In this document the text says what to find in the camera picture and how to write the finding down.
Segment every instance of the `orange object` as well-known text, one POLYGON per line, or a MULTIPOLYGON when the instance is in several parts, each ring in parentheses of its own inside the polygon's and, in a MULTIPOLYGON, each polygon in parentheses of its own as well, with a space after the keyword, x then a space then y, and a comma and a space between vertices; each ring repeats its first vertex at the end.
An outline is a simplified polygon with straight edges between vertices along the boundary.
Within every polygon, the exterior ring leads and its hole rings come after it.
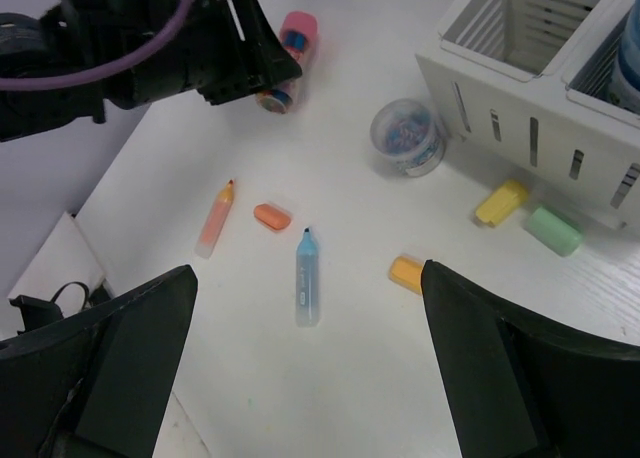
POLYGON ((218 197, 207 217, 207 221, 200 234, 200 239, 196 245, 196 254, 202 258, 210 258, 218 242, 224 223, 227 220, 227 216, 229 216, 229 211, 231 211, 231 205, 233 205, 233 200, 235 199, 233 187, 234 183, 233 180, 231 180, 227 186, 218 193, 218 197))
POLYGON ((268 203, 256 206, 253 216, 272 231, 282 231, 291 224, 287 213, 268 203))

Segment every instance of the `yellow block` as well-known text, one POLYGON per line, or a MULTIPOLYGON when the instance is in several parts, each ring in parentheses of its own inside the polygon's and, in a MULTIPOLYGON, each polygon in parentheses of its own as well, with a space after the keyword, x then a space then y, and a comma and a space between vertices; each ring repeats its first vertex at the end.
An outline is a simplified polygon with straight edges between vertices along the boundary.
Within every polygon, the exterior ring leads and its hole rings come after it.
POLYGON ((423 267, 424 263, 419 263, 406 256, 399 256, 391 265, 389 279, 422 296, 420 280, 423 267))
POLYGON ((498 226, 529 198, 529 191, 516 180, 507 180, 476 210, 476 217, 489 226, 498 226))

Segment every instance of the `orange marker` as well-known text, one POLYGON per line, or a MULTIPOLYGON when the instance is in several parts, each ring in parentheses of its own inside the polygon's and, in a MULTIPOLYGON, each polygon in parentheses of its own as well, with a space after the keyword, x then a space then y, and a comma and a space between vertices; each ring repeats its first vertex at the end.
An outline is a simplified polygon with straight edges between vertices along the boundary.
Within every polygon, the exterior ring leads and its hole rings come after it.
POLYGON ((227 216, 229 216, 229 211, 231 211, 231 205, 233 205, 235 198, 233 185, 233 180, 231 180, 227 186, 218 193, 218 197, 211 208, 207 222, 204 224, 200 239, 196 245, 196 255, 202 258, 210 258, 218 242, 222 227, 227 220, 227 216))

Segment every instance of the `pink cap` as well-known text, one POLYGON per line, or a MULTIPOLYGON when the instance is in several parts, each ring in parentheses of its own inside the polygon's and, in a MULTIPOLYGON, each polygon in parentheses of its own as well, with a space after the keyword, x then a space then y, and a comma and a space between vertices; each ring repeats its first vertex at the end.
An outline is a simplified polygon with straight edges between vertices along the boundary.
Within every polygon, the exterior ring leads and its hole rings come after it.
POLYGON ((318 21, 313 15, 304 11, 292 11, 284 19, 280 30, 280 39, 284 40, 284 36, 289 31, 304 35, 309 44, 313 46, 318 39, 318 21))

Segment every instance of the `plastic basket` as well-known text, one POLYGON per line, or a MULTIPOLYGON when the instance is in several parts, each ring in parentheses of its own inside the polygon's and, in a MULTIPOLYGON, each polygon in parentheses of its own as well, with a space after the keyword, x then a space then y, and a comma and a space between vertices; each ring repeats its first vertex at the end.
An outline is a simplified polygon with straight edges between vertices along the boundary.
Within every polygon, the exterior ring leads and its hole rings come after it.
POLYGON ((640 116, 602 101, 633 3, 456 0, 418 62, 453 136, 640 229, 640 116))

